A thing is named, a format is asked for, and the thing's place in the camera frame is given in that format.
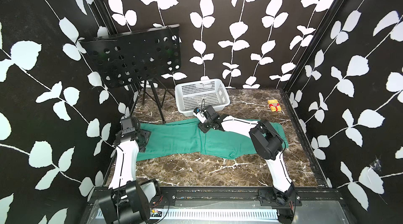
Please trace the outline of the green long pants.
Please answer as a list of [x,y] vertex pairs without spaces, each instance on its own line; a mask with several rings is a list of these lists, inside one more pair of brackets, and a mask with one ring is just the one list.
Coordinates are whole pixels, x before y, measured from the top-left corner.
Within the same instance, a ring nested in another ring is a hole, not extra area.
[[206,134],[198,128],[197,118],[167,124],[142,124],[141,129],[151,132],[144,153],[136,161],[155,159],[173,154],[200,153],[234,160],[243,155],[256,154],[254,145],[246,136],[220,130]]

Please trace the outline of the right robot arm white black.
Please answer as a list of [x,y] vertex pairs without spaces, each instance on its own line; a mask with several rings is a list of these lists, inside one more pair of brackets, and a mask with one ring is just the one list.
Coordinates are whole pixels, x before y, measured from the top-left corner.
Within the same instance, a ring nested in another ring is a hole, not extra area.
[[257,154],[266,161],[273,181],[273,200],[279,206],[291,204],[294,184],[289,177],[283,151],[285,140],[267,120],[258,122],[247,121],[230,115],[219,115],[208,105],[202,109],[196,108],[193,114],[199,119],[199,129],[207,133],[210,129],[223,132],[233,132],[251,139]]

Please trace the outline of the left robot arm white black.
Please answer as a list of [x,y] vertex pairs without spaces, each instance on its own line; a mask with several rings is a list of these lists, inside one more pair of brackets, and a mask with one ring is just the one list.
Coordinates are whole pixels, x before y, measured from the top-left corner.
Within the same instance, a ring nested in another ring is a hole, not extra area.
[[135,117],[121,120],[116,134],[116,164],[107,191],[99,198],[99,206],[107,224],[141,224],[150,219],[150,201],[160,193],[154,179],[144,184],[136,181],[136,160],[144,152],[151,132],[142,130]]

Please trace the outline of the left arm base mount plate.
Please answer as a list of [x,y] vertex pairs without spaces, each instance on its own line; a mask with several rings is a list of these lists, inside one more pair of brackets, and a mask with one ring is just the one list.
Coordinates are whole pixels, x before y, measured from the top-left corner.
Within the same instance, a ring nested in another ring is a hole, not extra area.
[[162,208],[165,206],[174,206],[176,203],[176,189],[164,187],[151,199],[150,206],[153,208]]

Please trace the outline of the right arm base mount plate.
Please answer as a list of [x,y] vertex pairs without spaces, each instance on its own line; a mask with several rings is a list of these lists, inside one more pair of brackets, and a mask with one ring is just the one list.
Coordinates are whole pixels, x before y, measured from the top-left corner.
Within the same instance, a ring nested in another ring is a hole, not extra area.
[[286,192],[281,192],[274,187],[258,190],[258,200],[261,206],[275,207],[295,207],[302,206],[296,191],[290,187]]

